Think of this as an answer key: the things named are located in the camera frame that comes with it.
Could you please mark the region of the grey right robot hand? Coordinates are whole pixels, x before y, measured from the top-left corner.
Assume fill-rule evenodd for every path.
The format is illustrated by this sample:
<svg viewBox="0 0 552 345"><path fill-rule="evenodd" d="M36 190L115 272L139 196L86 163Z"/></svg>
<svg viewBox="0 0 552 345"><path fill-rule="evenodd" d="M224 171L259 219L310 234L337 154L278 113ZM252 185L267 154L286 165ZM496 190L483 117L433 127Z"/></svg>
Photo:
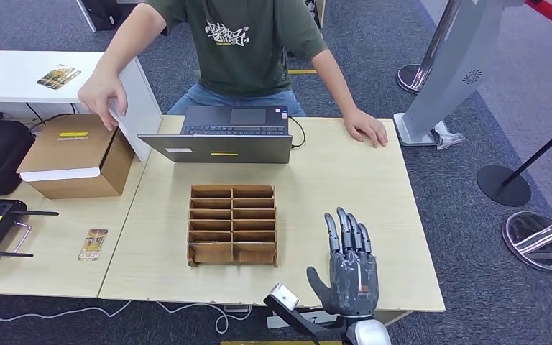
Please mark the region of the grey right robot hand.
<svg viewBox="0 0 552 345"><path fill-rule="evenodd" d="M306 268L308 283L322 309L346 318L372 315L379 300L377 261L366 226L342 207L337 220L324 214L329 244L329 283L315 267Z"/></svg>

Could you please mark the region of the person's left hand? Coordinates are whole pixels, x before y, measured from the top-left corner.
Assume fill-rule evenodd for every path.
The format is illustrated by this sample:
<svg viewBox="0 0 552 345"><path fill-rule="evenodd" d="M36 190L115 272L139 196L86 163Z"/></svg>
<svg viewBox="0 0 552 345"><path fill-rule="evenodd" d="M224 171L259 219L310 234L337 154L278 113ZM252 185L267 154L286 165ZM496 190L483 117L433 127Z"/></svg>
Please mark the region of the person's left hand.
<svg viewBox="0 0 552 345"><path fill-rule="evenodd" d="M367 138L373 147L387 146L387 130L381 121L358 108L348 109L342 115L344 126L353 139L363 142Z"/></svg>

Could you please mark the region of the person's right hand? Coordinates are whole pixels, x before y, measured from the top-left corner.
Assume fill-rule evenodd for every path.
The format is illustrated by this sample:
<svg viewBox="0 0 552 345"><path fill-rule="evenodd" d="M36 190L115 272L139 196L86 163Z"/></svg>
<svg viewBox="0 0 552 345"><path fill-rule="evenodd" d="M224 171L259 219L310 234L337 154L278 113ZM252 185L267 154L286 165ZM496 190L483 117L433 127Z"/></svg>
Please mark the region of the person's right hand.
<svg viewBox="0 0 552 345"><path fill-rule="evenodd" d="M79 89L78 99L89 111L99 115L103 125L109 131L114 130L119 125L109 111L110 100L115 100L116 114L126 116L128 108L127 95L116 71L95 70Z"/></svg>

